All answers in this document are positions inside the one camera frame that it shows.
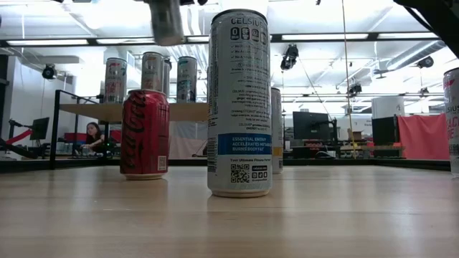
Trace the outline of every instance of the ceiling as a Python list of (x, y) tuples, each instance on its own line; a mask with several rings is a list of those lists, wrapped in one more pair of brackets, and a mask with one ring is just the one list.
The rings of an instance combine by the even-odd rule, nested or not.
[[(344, 3), (347, 32), (426, 31), (403, 7), (396, 5), (392, 0), (345, 0)], [(220, 11), (230, 8), (256, 8), (266, 14), (271, 34), (344, 31), (341, 0), (323, 0), (319, 6), (316, 5), (316, 0), (211, 0), (205, 6), (181, 8), (185, 34), (208, 34), (212, 18)], [(73, 4), (69, 0), (65, 0), (64, 4), (44, 0), (0, 1), (0, 15), (0, 39), (152, 36), (148, 6), (133, 0), (93, 0), (91, 4)], [(337, 93), (346, 92), (348, 75), (355, 75), (349, 77), (353, 78), (350, 82), (360, 82), (364, 92), (417, 92), (426, 86), (430, 86), (430, 92), (442, 92), (443, 89), (438, 85), (441, 83), (443, 72), (450, 67), (459, 66), (459, 62), (448, 48), (432, 54), (435, 64), (429, 69), (420, 71), (418, 68), (406, 67), (384, 74), (385, 78), (381, 80), (376, 80), (379, 75), (373, 75), (373, 71), (379, 69), (381, 62), (397, 57), (418, 43), (349, 42), (347, 54), (343, 42), (297, 43), (299, 60), (293, 69), (284, 72), (280, 69), (280, 61), (288, 44), (272, 43), (272, 84), (280, 87), (283, 94), (310, 94), (315, 91)], [(80, 66), (77, 65), (76, 68), (75, 64), (60, 66), (62, 70), (77, 75), (78, 70), (89, 64), (97, 62), (97, 66), (103, 66), (100, 56), (110, 49), (129, 52), (135, 57), (146, 51), (156, 51), (172, 56), (173, 61), (181, 55), (195, 56), (199, 60), (202, 79), (207, 76), (206, 44), (175, 47), (40, 47), (25, 49), (24, 54), (33, 54), (38, 58), (79, 57)], [(171, 71), (172, 81), (176, 79), (175, 71), (174, 68)], [(287, 105), (288, 109), (298, 109), (302, 100), (304, 99), (296, 97), (294, 103)]]

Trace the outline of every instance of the computer monitor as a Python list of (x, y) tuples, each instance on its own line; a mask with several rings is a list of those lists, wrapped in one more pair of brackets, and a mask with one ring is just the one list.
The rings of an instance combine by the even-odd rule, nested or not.
[(40, 118), (32, 123), (32, 134), (30, 140), (44, 140), (48, 132), (49, 118)]
[(293, 112), (293, 134), (295, 139), (329, 140), (328, 115)]

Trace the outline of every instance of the silver can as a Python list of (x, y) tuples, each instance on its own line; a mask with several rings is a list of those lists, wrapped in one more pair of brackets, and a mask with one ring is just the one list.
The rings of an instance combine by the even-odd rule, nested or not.
[(166, 94), (166, 99), (169, 98), (169, 88), (171, 84), (171, 60), (166, 57), (164, 58), (164, 79), (163, 79), (163, 92)]
[(280, 90), (271, 88), (271, 117), (273, 119), (273, 174), (282, 173), (283, 169), (283, 130), (282, 130), (282, 101)]
[(451, 173), (459, 178), (459, 68), (447, 71), (443, 78)]
[(273, 185), (268, 39), (256, 11), (227, 10), (212, 20), (207, 186), (214, 195), (264, 196)]
[(198, 63), (194, 57), (180, 57), (177, 65), (177, 103), (196, 102)]
[(121, 58), (109, 58), (105, 66), (104, 103), (123, 103), (127, 95), (128, 63)]
[(145, 52), (142, 56), (141, 89), (163, 92), (164, 57), (156, 52)]

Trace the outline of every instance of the celsius can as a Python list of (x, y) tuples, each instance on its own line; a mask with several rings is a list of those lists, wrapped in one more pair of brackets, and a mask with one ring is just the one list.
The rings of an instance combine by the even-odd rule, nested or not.
[(163, 92), (166, 94), (166, 99), (169, 97), (169, 86), (171, 84), (171, 60), (167, 57), (164, 58), (164, 77), (163, 77)]
[(146, 52), (142, 56), (141, 88), (163, 91), (164, 58), (156, 52)]
[(451, 173), (455, 178), (459, 178), (459, 68), (445, 73), (443, 89)]
[(177, 65), (177, 103), (196, 102), (197, 73), (196, 58), (179, 58)]
[(121, 58), (109, 58), (105, 68), (104, 103), (123, 103), (126, 97), (128, 63)]
[(128, 180), (148, 180), (167, 172), (169, 104), (162, 92), (131, 90), (123, 104), (121, 173)]
[(280, 90), (271, 88), (271, 117), (273, 124), (273, 174), (282, 173), (283, 167), (283, 130), (282, 130), (282, 104)]
[(268, 39), (256, 11), (227, 10), (212, 20), (207, 185), (216, 196), (264, 196), (273, 184)]

